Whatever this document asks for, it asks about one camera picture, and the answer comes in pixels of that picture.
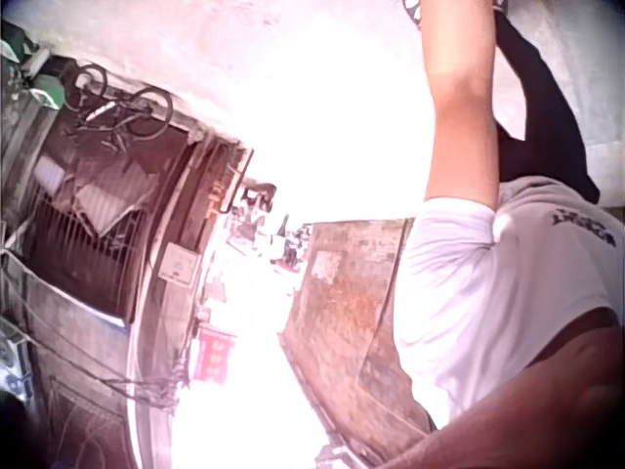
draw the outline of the brick wall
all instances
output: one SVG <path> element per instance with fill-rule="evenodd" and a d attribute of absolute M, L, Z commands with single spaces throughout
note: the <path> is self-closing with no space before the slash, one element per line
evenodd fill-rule
<path fill-rule="evenodd" d="M 384 308 L 403 230 L 402 220 L 315 225 L 308 270 L 284 330 L 338 429 L 384 458 L 429 432 L 427 413 L 398 364 L 393 301 Z"/>

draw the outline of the white t-shirt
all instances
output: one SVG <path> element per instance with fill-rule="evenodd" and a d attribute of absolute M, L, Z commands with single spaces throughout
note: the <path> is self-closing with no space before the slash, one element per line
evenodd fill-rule
<path fill-rule="evenodd" d="M 395 341 L 438 428 L 517 374 L 598 307 L 623 323 L 623 225 L 543 177 L 500 187 L 500 207 L 423 203 L 401 258 Z"/>

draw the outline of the black print on shirt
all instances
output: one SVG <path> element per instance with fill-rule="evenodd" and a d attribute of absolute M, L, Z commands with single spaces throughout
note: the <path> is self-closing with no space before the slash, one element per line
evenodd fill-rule
<path fill-rule="evenodd" d="M 585 228 L 590 233 L 598 237 L 599 239 L 605 241 L 612 247 L 616 247 L 616 240 L 612 233 L 608 232 L 605 229 L 604 224 L 596 222 L 595 220 L 591 220 L 588 217 L 584 217 L 576 212 L 571 212 L 569 210 L 564 210 L 563 208 L 556 209 L 558 213 L 554 213 L 554 224 L 559 225 L 560 223 L 570 222 L 574 223 L 578 227 Z"/>

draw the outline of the red sign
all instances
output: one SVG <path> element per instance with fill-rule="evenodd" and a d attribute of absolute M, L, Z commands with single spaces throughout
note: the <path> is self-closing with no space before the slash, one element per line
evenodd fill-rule
<path fill-rule="evenodd" d="M 224 384 L 234 337 L 214 329 L 199 330 L 199 354 L 193 379 Z"/>

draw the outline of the man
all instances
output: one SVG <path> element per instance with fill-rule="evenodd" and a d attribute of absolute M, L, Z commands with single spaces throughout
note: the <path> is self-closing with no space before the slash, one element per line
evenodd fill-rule
<path fill-rule="evenodd" d="M 507 2 L 404 1 L 436 112 L 395 304 L 401 365 L 443 429 L 424 448 L 494 455 L 432 467 L 559 467 L 621 401 L 623 225 L 595 205 L 575 117 Z M 521 80 L 524 141 L 493 117 L 496 46 Z"/>

